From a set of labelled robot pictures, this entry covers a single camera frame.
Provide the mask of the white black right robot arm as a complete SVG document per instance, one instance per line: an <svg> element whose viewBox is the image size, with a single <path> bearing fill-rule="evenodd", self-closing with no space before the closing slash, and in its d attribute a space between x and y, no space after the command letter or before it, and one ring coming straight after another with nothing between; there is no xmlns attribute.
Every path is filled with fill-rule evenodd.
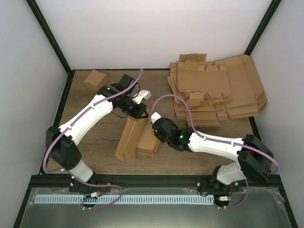
<svg viewBox="0 0 304 228"><path fill-rule="evenodd" d="M179 128L171 119L154 113L151 117L154 135L177 151L204 152L233 162L215 168L210 179L212 188L223 191L228 185L250 180L263 184L268 180L274 163L273 153L254 135L245 138L225 138Z"/></svg>

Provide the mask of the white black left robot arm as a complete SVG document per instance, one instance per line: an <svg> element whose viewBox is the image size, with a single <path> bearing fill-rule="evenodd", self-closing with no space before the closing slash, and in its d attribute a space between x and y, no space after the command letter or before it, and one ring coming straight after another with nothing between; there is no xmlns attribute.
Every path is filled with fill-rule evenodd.
<svg viewBox="0 0 304 228"><path fill-rule="evenodd" d="M44 172L51 173L47 169L51 158L80 182L85 191L93 191L97 186L96 173L84 162L77 146L96 123L116 108L134 119L148 118L144 101L151 97L151 92L141 90L138 81L138 78L123 75L119 82L102 86L89 104L71 120L59 127L49 127L42 163ZM132 95L135 87L138 91Z"/></svg>

